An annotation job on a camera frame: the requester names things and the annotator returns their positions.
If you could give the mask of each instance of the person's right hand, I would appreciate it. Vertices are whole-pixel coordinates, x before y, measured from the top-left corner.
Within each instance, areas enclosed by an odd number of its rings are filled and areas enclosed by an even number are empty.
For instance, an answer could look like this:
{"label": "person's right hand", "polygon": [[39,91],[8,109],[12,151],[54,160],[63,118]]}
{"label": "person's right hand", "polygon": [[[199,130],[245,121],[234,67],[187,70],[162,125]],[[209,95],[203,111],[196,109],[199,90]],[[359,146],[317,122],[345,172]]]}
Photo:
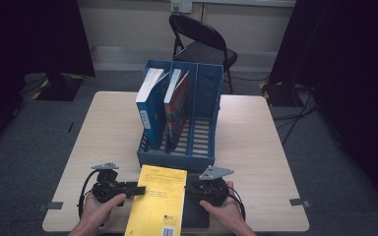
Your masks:
{"label": "person's right hand", "polygon": [[[234,196],[233,183],[226,181],[226,185],[230,188],[229,194]],[[221,206],[212,206],[207,201],[201,200],[199,204],[204,209],[214,215],[223,225],[237,236],[250,236],[256,234],[247,225],[241,215],[238,202],[233,198],[227,197]]]}

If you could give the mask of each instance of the black controller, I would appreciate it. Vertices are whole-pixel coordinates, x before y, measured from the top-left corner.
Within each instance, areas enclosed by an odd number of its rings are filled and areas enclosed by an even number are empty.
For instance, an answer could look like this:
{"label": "black controller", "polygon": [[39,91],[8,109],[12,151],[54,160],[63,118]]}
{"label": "black controller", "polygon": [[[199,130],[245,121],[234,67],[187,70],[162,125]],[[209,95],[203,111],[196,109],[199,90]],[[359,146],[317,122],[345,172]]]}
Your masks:
{"label": "black controller", "polygon": [[92,193],[100,203],[106,203],[119,194],[125,194],[127,199],[144,195],[146,187],[137,187],[137,182],[115,182],[115,183],[95,183]]}
{"label": "black controller", "polygon": [[189,197],[197,201],[205,200],[214,207],[221,206],[229,195],[229,188],[222,178],[200,180],[199,174],[188,174],[185,189]]}
{"label": "black controller", "polygon": [[146,187],[138,187],[137,182],[117,182],[115,180],[117,175],[118,173],[112,169],[99,170],[92,193],[101,203],[106,203],[119,194],[125,194],[127,199],[130,199],[146,193]]}

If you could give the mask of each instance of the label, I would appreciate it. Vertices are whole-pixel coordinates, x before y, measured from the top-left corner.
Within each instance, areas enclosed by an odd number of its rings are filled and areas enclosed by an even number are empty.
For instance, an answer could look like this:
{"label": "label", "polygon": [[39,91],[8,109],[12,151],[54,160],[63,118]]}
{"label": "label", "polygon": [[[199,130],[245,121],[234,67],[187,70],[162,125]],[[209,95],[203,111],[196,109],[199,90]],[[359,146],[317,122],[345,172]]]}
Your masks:
{"label": "label", "polygon": [[144,128],[150,130],[152,127],[150,126],[147,110],[140,110],[140,116],[141,120],[143,121]]}

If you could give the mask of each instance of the hand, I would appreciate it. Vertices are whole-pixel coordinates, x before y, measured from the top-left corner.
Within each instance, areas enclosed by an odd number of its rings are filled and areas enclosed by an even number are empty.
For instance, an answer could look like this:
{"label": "hand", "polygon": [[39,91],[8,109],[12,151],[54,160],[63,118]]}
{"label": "hand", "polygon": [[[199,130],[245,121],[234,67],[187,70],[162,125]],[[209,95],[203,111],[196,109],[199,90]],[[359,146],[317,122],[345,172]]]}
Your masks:
{"label": "hand", "polygon": [[109,221],[111,210],[124,202],[125,199],[125,194],[120,194],[102,204],[96,199],[95,195],[89,193],[86,197],[81,220],[69,235],[96,235],[97,229]]}
{"label": "hand", "polygon": [[[232,190],[233,183],[231,181],[226,181],[226,185],[229,187],[229,194],[234,196],[234,191]],[[214,215],[235,235],[256,235],[242,218],[241,211],[236,200],[227,197],[221,206],[212,206],[210,203],[204,200],[201,200],[199,204],[204,207],[207,212]]]}

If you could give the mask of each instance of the black curtain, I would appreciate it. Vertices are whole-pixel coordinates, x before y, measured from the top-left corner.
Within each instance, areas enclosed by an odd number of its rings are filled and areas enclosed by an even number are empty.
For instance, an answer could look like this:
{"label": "black curtain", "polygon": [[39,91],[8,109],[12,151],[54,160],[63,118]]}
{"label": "black curtain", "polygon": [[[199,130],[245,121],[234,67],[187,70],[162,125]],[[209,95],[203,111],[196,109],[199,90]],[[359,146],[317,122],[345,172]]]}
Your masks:
{"label": "black curtain", "polygon": [[339,141],[378,191],[378,1],[315,2],[296,1],[271,80],[315,88]]}
{"label": "black curtain", "polygon": [[76,0],[0,1],[0,116],[29,73],[95,76]]}

